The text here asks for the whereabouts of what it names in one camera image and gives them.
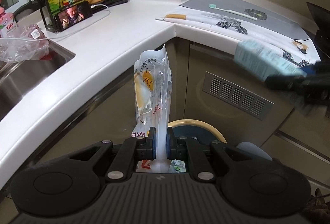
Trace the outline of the clear printed food bag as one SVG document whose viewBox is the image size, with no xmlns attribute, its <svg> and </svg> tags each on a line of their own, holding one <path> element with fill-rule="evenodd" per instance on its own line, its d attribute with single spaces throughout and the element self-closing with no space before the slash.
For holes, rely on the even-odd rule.
<svg viewBox="0 0 330 224">
<path fill-rule="evenodd" d="M 134 90 L 137 125 L 132 137 L 148 137 L 150 128 L 156 129 L 156 156 L 137 164 L 142 173 L 184 173 L 185 163 L 167 158 L 167 127 L 169 121 L 172 75 L 166 48 L 141 53 L 134 64 Z"/>
</svg>

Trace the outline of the light blue paper box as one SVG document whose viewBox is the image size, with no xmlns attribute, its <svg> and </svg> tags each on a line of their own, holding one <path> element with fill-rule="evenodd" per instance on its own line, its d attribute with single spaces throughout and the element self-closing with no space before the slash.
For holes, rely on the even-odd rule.
<svg viewBox="0 0 330 224">
<path fill-rule="evenodd" d="M 308 61 L 289 51 L 252 40 L 238 43 L 234 61 L 262 82 L 277 75 L 306 77 L 310 65 Z"/>
</svg>

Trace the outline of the dark metal cookie cutter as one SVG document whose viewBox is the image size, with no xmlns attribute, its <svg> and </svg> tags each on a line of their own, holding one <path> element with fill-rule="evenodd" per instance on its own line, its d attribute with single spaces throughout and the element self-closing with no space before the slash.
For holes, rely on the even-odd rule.
<svg viewBox="0 0 330 224">
<path fill-rule="evenodd" d="M 249 16 L 256 18 L 257 20 L 266 20 L 267 19 L 267 14 L 264 12 L 261 12 L 259 10 L 245 9 L 244 12 L 247 13 Z"/>
</svg>

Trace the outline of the mint green toothbrush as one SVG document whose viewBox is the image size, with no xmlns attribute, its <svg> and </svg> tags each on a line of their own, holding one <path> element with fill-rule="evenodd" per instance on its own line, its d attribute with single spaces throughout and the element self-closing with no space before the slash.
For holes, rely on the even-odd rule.
<svg viewBox="0 0 330 224">
<path fill-rule="evenodd" d="M 235 10 L 218 8 L 215 4 L 209 4 L 209 8 L 210 9 L 215 9 L 215 10 L 220 10 L 220 11 L 227 12 L 227 13 L 230 13 L 230 14 L 239 15 L 239 16 L 242 16 L 244 18 L 251 19 L 251 20 L 255 20 L 255 21 L 257 20 L 256 18 L 253 18 L 253 17 L 251 17 L 247 14 L 244 14 L 244 13 L 237 12 Z"/>
</svg>

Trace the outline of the yellow rimmed trash bin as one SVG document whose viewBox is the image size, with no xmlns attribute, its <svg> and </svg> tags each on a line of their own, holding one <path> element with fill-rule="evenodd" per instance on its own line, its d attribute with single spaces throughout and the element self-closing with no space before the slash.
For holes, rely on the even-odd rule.
<svg viewBox="0 0 330 224">
<path fill-rule="evenodd" d="M 198 120 L 176 120 L 168 124 L 172 127 L 176 137 L 186 136 L 198 140 L 199 144 L 203 147 L 207 157 L 209 146 L 212 142 L 227 143 L 224 136 L 212 125 Z"/>
</svg>

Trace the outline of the grey cabinet vent grille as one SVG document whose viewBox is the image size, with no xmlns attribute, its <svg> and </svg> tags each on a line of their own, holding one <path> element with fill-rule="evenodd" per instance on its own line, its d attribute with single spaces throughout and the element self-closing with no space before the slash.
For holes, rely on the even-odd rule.
<svg viewBox="0 0 330 224">
<path fill-rule="evenodd" d="M 261 121 L 274 105 L 273 102 L 210 72 L 205 73 L 203 91 Z"/>
</svg>

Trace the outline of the grey white patterned mat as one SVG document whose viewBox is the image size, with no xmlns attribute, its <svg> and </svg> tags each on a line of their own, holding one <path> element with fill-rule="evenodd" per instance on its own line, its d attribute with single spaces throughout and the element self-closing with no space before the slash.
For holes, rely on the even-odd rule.
<svg viewBox="0 0 330 224">
<path fill-rule="evenodd" d="M 320 60 L 312 39 L 298 23 L 242 0 L 189 0 L 161 20 L 255 41 L 303 67 Z"/>
</svg>

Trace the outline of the stainless steel sink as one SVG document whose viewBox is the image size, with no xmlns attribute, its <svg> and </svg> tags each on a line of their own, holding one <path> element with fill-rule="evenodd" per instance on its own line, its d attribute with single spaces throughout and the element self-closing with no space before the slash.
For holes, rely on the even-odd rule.
<svg viewBox="0 0 330 224">
<path fill-rule="evenodd" d="M 72 60 L 75 54 L 55 42 L 41 60 L 7 63 L 1 67 L 1 118 L 48 76 Z"/>
</svg>

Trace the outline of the black smartphone showing video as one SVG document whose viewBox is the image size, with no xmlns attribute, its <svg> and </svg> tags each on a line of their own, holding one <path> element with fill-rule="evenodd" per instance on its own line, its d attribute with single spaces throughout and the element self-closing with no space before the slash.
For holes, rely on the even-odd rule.
<svg viewBox="0 0 330 224">
<path fill-rule="evenodd" d="M 71 6 L 54 16 L 56 26 L 59 32 L 62 32 L 71 26 L 92 16 L 92 9 L 88 1 L 80 2 Z"/>
</svg>

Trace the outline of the plastic bag of meat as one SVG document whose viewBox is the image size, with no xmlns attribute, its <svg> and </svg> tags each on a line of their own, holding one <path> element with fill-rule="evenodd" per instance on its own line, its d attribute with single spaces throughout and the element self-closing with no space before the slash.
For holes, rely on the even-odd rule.
<svg viewBox="0 0 330 224">
<path fill-rule="evenodd" d="M 6 63 L 40 60 L 49 54 L 49 40 L 37 24 L 20 26 L 1 37 L 1 61 Z"/>
</svg>

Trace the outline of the pink dish soap bottle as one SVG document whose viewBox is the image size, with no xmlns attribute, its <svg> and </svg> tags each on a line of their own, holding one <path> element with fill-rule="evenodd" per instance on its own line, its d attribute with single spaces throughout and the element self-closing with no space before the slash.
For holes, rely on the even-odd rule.
<svg viewBox="0 0 330 224">
<path fill-rule="evenodd" d="M 0 7 L 0 33 L 1 38 L 7 38 L 17 29 L 17 23 L 13 13 L 6 13 L 3 6 Z"/>
</svg>

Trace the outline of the yellow-handled white knife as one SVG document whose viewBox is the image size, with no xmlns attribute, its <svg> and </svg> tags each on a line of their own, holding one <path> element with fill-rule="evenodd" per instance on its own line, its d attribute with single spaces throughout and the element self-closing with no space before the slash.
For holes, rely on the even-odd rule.
<svg viewBox="0 0 330 224">
<path fill-rule="evenodd" d="M 187 15 L 185 14 L 166 14 L 165 18 L 168 19 L 181 19 L 181 20 L 186 20 Z"/>
</svg>

